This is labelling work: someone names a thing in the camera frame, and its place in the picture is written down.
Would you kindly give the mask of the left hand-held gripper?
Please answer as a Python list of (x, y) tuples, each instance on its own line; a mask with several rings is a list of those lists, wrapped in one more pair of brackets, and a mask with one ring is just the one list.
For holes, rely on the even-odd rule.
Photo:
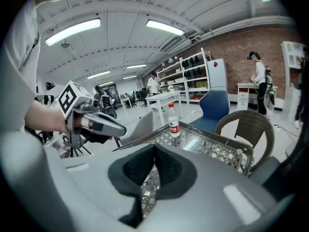
[[(71, 150), (79, 150), (85, 143), (104, 144), (112, 137), (126, 134), (126, 127), (118, 123), (113, 117), (100, 112), (98, 100), (80, 84), (69, 81), (58, 97), (58, 104), (65, 120), (68, 131), (64, 145)], [(93, 127), (75, 128), (74, 119), (83, 116), (93, 121)]]

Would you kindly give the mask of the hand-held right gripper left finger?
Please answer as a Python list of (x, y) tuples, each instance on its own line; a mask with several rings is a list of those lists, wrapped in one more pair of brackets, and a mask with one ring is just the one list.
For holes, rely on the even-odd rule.
[(47, 232), (157, 232), (144, 221), (132, 227), (136, 202), (120, 194), (107, 176), (97, 183), (103, 205), (84, 190), (86, 178), (74, 168), (81, 158), (61, 159), (30, 134), (0, 132), (0, 169), (18, 202)]

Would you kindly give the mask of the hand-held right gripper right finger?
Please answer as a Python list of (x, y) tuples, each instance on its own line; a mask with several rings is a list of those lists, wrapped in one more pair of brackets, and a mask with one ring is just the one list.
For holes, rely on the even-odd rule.
[(197, 178), (181, 197), (157, 200), (142, 232), (266, 232), (292, 202), (217, 159), (168, 146), (190, 160)]

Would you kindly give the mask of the person's left forearm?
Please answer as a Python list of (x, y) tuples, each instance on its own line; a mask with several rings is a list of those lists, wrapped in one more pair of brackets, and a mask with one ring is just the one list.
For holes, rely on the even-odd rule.
[(57, 131), (68, 134), (62, 112), (56, 108), (43, 106), (34, 100), (24, 118), (25, 125), (38, 131)]

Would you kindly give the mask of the person's left hand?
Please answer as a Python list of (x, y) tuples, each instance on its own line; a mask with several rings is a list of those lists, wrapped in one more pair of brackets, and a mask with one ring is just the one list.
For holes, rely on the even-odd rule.
[(89, 120), (83, 116), (79, 116), (74, 119), (74, 127), (75, 128), (92, 128), (93, 127), (93, 121)]

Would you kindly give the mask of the wicker table with glass top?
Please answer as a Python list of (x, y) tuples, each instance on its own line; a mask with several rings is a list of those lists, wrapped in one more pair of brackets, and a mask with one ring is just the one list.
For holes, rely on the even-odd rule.
[[(185, 123), (180, 123), (180, 137), (172, 137), (169, 133), (169, 127), (164, 126), (146, 136), (140, 137), (132, 142), (124, 144), (121, 149), (138, 146), (141, 144), (161, 144), (166, 147), (178, 147), (191, 153), (203, 155), (204, 157), (212, 157), (220, 163), (226, 163), (235, 170), (234, 174), (228, 174), (228, 177), (235, 177), (238, 181), (241, 178), (238, 175), (245, 175), (244, 170), (247, 163), (247, 156), (252, 152), (252, 148), (244, 143), (234, 141), (213, 134), (208, 131), (197, 129)], [(178, 215), (180, 217), (192, 216), (203, 217), (204, 215), (217, 215), (221, 212), (228, 214), (235, 211), (222, 193), (215, 194), (220, 187), (215, 183), (224, 173), (219, 170), (218, 164), (211, 167), (200, 167), (198, 173), (198, 184), (201, 190), (194, 190), (193, 197), (184, 195), (179, 199), (169, 200), (167, 204), (176, 205), (175, 209), (168, 209), (167, 204), (159, 202), (159, 208), (155, 210), (155, 214)], [(155, 198), (159, 194), (162, 187), (159, 185), (159, 173), (156, 168), (150, 171), (149, 178), (138, 188), (140, 197), (134, 200), (132, 197), (122, 197), (123, 202), (120, 203), (116, 210), (118, 220), (129, 224), (139, 223), (144, 217), (155, 208)]]

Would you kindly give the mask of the white table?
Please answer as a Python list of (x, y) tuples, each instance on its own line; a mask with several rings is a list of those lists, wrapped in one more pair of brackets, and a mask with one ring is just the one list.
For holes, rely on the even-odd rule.
[(147, 102), (147, 107), (149, 111), (152, 112), (153, 108), (159, 111), (159, 118), (162, 126), (165, 125), (165, 121), (161, 108), (168, 105), (169, 103), (178, 102), (180, 104), (180, 118), (182, 118), (183, 116), (180, 91), (166, 92), (154, 96), (149, 96), (145, 100)]

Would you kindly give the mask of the red-capped clear water bottle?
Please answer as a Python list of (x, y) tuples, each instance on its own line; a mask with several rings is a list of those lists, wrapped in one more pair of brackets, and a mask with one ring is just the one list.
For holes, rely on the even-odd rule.
[(180, 126), (179, 126), (179, 116), (174, 108), (174, 103), (169, 103), (169, 113), (168, 113), (168, 122), (169, 122), (169, 132), (172, 137), (180, 136)]

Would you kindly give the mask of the brown wicker chair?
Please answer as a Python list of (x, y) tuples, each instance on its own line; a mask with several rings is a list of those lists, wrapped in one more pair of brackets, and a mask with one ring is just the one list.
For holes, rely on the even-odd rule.
[(242, 170), (244, 170), (245, 175), (249, 175), (271, 156), (275, 143), (274, 130), (269, 120), (263, 115), (250, 110), (239, 110), (223, 117), (218, 122), (214, 133), (221, 134), (223, 127), (235, 120), (239, 121), (235, 136), (247, 140), (252, 147), (257, 145), (263, 134), (266, 136), (267, 144), (260, 160), (256, 164), (253, 164), (253, 153), (251, 152), (247, 156), (248, 161)]

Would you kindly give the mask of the blue chair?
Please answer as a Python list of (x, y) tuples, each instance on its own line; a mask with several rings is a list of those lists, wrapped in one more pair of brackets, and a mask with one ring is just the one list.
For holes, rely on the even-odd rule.
[(224, 90), (210, 90), (199, 101), (202, 117), (192, 121), (191, 126), (209, 132), (214, 132), (219, 121), (229, 114), (230, 101)]

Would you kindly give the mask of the white shelving rack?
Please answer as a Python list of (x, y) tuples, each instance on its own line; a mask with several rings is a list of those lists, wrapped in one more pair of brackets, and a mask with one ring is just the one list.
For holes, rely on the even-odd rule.
[(199, 102), (211, 89), (208, 70), (210, 60), (211, 53), (201, 48), (189, 57), (180, 57), (174, 63), (163, 64), (156, 72), (160, 87), (179, 90), (183, 102)]

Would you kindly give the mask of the person's white shirt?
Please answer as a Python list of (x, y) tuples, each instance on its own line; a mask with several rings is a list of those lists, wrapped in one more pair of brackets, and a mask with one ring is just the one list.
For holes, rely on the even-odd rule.
[(37, 23), (37, 5), (28, 0), (12, 22), (0, 50), (0, 65), (13, 67), (22, 76), (34, 101), (41, 35)]

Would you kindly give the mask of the white desk with drawers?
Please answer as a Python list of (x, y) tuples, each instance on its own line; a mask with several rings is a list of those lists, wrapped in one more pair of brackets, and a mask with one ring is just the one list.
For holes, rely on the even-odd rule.
[[(253, 83), (238, 83), (238, 98), (237, 98), (237, 110), (247, 110), (249, 104), (257, 104), (257, 89), (258, 84)], [(267, 87), (267, 91), (264, 98), (264, 105), (267, 110), (274, 111), (275, 105), (272, 103), (269, 94), (270, 86)]]

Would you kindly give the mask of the grey cabinet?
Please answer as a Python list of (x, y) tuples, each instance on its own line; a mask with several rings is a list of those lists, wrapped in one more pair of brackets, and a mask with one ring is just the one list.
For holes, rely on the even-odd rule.
[(223, 58), (208, 61), (210, 90), (227, 91), (227, 73)]

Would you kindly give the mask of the white cabinet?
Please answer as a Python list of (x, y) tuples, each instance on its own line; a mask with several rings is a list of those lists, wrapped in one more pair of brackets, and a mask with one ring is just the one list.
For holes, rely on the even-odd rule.
[(295, 120), (295, 114), (300, 100), (301, 91), (298, 87), (298, 81), (300, 81), (300, 74), (297, 76), (297, 81), (291, 81), (291, 70), (300, 71), (300, 62), (296, 57), (303, 55), (303, 44), (294, 43), (289, 41), (281, 42), (281, 50), (284, 61), (285, 69), (285, 92), (284, 92), (284, 104), (283, 104), (283, 118), (293, 122)]

